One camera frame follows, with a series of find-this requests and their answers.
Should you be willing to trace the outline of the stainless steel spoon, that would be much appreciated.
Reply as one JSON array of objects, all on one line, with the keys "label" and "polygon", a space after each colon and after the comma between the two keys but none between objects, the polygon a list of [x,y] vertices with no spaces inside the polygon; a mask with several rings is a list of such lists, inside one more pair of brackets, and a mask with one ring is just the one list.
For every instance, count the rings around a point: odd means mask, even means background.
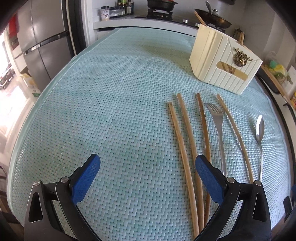
[{"label": "stainless steel spoon", "polygon": [[263,150],[262,150],[262,139],[264,136],[264,119],[262,115],[259,115],[256,121],[255,129],[256,140],[260,148],[260,172],[259,172],[259,181],[262,181],[262,171],[263,171]]}]

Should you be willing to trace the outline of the stainless steel fork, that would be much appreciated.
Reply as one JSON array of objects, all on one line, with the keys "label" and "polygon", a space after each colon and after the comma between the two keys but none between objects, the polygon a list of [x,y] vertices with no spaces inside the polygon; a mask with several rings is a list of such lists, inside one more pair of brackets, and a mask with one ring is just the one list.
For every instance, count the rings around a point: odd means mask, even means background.
[{"label": "stainless steel fork", "polygon": [[225,153],[224,153],[224,145],[223,145],[223,132],[222,132],[222,126],[223,126],[223,113],[222,110],[219,109],[216,105],[211,103],[205,103],[205,106],[210,111],[210,114],[213,118],[217,134],[218,134],[218,143],[219,143],[219,150],[221,155],[221,168],[222,168],[222,174],[224,176],[227,176],[227,169],[226,169],[226,160],[225,160]]}]

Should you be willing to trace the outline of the light blue woven table mat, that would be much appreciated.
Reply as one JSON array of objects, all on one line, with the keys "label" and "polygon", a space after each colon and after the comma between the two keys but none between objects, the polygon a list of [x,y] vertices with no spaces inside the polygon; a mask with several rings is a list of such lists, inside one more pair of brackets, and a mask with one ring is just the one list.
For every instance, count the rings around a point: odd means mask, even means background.
[{"label": "light blue woven table mat", "polygon": [[11,157],[9,206],[24,222],[33,183],[71,175],[91,154],[100,170],[78,207],[102,240],[193,240],[188,188],[169,110],[172,102],[187,154],[188,134],[177,99],[185,102],[199,154],[205,151],[196,94],[221,96],[243,139],[255,178],[260,148],[255,129],[264,119],[262,182],[271,225],[285,211],[290,158],[278,115],[252,80],[241,95],[197,80],[189,57],[192,36],[122,28],[67,64],[37,99]]}]

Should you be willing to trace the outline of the wooden cutting board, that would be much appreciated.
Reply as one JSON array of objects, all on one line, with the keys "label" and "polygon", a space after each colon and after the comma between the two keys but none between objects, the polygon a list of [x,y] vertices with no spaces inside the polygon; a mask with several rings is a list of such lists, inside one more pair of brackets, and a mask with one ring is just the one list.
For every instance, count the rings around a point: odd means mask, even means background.
[{"label": "wooden cutting board", "polygon": [[281,96],[285,99],[285,101],[295,110],[295,104],[293,101],[291,101],[288,97],[288,94],[284,90],[284,88],[281,86],[281,84],[278,82],[278,80],[272,75],[272,73],[262,64],[261,69],[266,73],[266,75],[269,77],[269,79],[272,81],[272,83],[275,85],[275,87],[280,92]]}]

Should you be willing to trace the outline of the yellow green plastic bag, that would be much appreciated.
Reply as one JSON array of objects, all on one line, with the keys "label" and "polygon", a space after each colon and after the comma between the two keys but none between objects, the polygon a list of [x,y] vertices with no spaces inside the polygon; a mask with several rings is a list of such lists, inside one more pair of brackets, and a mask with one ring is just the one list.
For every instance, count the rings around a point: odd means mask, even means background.
[{"label": "yellow green plastic bag", "polygon": [[266,55],[264,63],[280,84],[283,84],[284,82],[293,84],[286,68],[278,63],[277,55],[274,51],[271,51]]}]

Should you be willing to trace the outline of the grey double door refrigerator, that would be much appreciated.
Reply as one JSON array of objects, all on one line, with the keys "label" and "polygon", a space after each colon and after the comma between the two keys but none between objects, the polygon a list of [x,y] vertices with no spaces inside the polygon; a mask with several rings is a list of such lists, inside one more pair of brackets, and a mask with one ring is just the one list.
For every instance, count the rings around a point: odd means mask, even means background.
[{"label": "grey double door refrigerator", "polygon": [[67,1],[27,1],[16,13],[18,43],[29,74],[43,91],[74,57]]}]

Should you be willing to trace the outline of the cream ribbed utensil holder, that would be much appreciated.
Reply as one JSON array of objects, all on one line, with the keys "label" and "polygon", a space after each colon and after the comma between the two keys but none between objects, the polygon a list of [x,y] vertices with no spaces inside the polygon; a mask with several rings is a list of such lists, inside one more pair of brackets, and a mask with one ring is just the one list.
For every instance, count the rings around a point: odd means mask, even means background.
[{"label": "cream ribbed utensil holder", "polygon": [[262,65],[262,60],[237,40],[202,24],[189,61],[198,80],[239,95]]}]

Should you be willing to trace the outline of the red hanging item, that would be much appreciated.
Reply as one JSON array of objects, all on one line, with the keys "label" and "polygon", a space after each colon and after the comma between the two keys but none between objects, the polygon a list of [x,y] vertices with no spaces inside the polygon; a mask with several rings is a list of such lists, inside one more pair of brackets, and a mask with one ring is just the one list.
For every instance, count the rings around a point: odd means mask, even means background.
[{"label": "red hanging item", "polygon": [[14,14],[9,21],[9,30],[8,30],[9,38],[11,39],[16,37],[17,32],[18,32],[17,14]]}]

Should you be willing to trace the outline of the dark glass kettle jar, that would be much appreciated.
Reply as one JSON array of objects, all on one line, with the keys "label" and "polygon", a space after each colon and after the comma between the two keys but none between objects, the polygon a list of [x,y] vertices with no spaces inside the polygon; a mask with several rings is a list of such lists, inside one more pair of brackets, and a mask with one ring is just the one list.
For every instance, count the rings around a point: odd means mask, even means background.
[{"label": "dark glass kettle jar", "polygon": [[233,38],[239,41],[242,32],[240,28],[236,28],[233,33]]}]

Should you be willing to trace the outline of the sauce bottles group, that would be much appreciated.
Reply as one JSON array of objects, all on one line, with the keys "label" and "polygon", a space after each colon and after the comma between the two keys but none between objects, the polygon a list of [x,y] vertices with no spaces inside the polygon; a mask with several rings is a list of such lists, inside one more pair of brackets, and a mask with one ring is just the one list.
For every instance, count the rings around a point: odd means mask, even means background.
[{"label": "sauce bottles group", "polygon": [[133,15],[134,14],[134,1],[132,0],[119,0],[115,5],[119,16]]}]

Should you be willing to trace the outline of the dark wok with glass lid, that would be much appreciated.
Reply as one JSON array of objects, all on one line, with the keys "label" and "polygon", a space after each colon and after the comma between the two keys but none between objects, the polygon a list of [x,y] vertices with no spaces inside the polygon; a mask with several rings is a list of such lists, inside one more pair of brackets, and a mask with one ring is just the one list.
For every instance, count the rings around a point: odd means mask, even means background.
[{"label": "dark wok with glass lid", "polygon": [[211,7],[208,1],[205,1],[207,10],[195,9],[201,19],[208,25],[213,25],[217,28],[227,29],[231,27],[231,23],[218,15],[218,11]]}]

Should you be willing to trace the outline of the black gas stove top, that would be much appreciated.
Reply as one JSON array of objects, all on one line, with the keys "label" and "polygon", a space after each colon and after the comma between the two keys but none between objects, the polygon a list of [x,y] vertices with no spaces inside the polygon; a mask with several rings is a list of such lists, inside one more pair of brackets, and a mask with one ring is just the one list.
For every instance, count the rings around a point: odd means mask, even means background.
[{"label": "black gas stove top", "polygon": [[[200,24],[198,19],[194,20],[194,21],[191,21],[189,19],[185,19],[185,18],[181,18],[179,16],[175,16],[175,15],[173,15],[172,12],[159,12],[159,11],[153,11],[151,9],[148,10],[147,14],[141,15],[141,16],[136,16],[135,18],[174,22],[174,23],[177,23],[177,24],[186,25],[186,26],[190,26],[190,27],[193,27],[193,28],[198,28],[199,24]],[[215,27],[213,25],[208,25],[208,24],[206,24],[206,25],[225,33],[226,29],[217,28],[217,27]]]}]

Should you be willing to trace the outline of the black pot with red lid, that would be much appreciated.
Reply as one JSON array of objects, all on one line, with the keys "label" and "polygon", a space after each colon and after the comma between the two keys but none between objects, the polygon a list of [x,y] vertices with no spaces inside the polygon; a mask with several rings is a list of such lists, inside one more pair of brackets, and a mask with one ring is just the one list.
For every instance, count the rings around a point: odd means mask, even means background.
[{"label": "black pot with red lid", "polygon": [[176,4],[178,3],[168,0],[147,0],[148,8],[153,10],[172,11]]}]

